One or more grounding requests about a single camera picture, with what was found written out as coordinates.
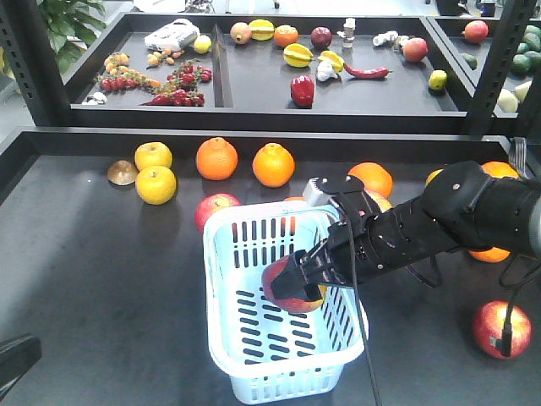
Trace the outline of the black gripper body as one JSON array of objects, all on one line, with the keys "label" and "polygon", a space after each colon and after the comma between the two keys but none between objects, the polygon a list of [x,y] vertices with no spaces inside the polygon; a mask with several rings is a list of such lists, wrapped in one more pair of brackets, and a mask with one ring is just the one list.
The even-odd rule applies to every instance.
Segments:
[{"label": "black gripper body", "polygon": [[368,225],[380,206],[352,175],[316,178],[313,185],[320,192],[318,200],[330,203],[340,216],[316,251],[316,269],[322,272],[318,282],[352,288],[375,278],[378,264]]}]

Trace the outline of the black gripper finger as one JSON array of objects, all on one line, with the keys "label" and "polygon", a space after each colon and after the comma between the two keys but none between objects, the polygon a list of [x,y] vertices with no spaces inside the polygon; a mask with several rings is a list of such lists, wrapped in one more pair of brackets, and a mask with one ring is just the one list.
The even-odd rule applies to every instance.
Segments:
[{"label": "black gripper finger", "polygon": [[303,273],[306,255],[306,250],[298,250],[270,264],[270,291],[274,299],[321,300],[319,285],[310,283]]}]

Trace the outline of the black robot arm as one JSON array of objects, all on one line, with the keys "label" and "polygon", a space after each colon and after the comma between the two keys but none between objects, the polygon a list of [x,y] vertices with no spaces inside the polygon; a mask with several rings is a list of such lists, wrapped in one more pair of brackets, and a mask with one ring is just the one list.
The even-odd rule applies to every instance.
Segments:
[{"label": "black robot arm", "polygon": [[352,176],[312,178],[310,205],[331,203],[343,218],[311,250],[299,250],[263,273],[265,294],[315,302],[320,285],[354,288],[442,252],[499,248],[540,257],[540,183],[494,178],[476,162],[443,169],[411,200],[381,212]]}]

